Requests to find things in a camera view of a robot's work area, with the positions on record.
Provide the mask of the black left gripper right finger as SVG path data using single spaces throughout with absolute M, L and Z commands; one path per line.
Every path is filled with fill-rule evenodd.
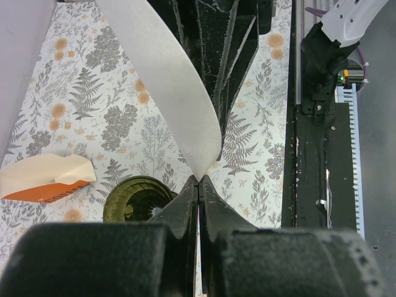
M 260 229 L 199 183 L 202 289 L 208 296 L 388 296 L 371 248 L 354 231 Z

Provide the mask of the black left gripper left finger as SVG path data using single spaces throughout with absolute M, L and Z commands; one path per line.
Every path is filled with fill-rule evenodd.
M 198 183 L 146 222 L 44 223 L 17 243 L 2 296 L 194 296 Z

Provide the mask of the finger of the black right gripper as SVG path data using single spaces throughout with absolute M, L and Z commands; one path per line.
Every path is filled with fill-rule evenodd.
M 196 2 L 191 0 L 148 0 L 168 26 L 196 71 L 201 75 L 201 42 Z
M 257 1 L 196 1 L 202 79 L 225 141 L 231 105 L 258 48 Z

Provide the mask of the white paper coffee filter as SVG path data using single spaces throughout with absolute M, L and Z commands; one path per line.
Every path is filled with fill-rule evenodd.
M 200 181 L 219 156 L 222 137 L 191 60 L 148 1 L 97 1 L 97 5 Z

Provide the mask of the green glass coffee dripper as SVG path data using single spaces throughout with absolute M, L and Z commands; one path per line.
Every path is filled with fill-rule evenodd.
M 167 206 L 178 194 L 149 176 L 121 181 L 108 195 L 104 222 L 145 222 Z

